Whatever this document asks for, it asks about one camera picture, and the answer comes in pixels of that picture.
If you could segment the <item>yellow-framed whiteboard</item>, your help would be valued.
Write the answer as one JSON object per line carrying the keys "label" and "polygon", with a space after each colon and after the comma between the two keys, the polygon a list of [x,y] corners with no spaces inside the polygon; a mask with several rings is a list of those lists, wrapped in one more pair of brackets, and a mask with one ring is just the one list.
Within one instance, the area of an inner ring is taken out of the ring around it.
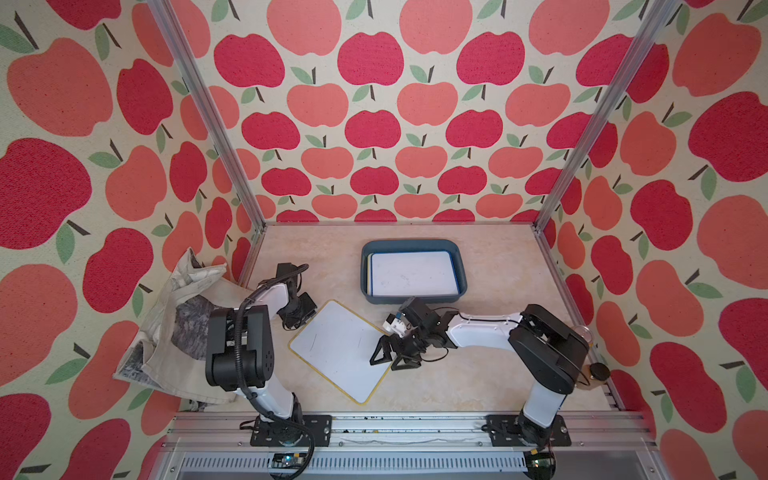
{"label": "yellow-framed whiteboard", "polygon": [[381,380],[386,364],[372,365],[384,331],[343,304],[327,301],[300,329],[288,348],[358,405],[366,404]]}

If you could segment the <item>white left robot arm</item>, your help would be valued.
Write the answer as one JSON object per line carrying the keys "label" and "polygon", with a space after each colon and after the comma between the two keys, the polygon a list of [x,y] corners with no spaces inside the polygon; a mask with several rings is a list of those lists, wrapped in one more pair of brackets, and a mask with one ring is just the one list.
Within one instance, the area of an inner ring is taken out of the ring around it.
{"label": "white left robot arm", "polygon": [[207,327],[205,378],[209,385],[239,393],[266,423],[268,435],[283,446],[305,440],[316,445],[305,425],[296,395],[274,374],[276,355],[271,319],[283,316],[296,325],[309,317],[298,295],[307,264],[281,263],[273,278],[261,281],[236,308],[211,313]]}

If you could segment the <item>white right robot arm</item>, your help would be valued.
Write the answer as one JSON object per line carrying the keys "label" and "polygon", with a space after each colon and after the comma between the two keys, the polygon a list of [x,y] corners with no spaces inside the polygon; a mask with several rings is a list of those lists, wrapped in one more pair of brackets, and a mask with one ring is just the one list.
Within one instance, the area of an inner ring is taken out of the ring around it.
{"label": "white right robot arm", "polygon": [[392,371],[417,369],[431,347],[446,351],[487,347],[515,352],[534,378],[516,418],[517,437],[526,446],[550,443],[556,416],[583,376],[590,350],[587,340],[538,304],[520,313],[479,317],[455,308],[431,308],[408,299],[388,315],[369,364],[387,363]]}

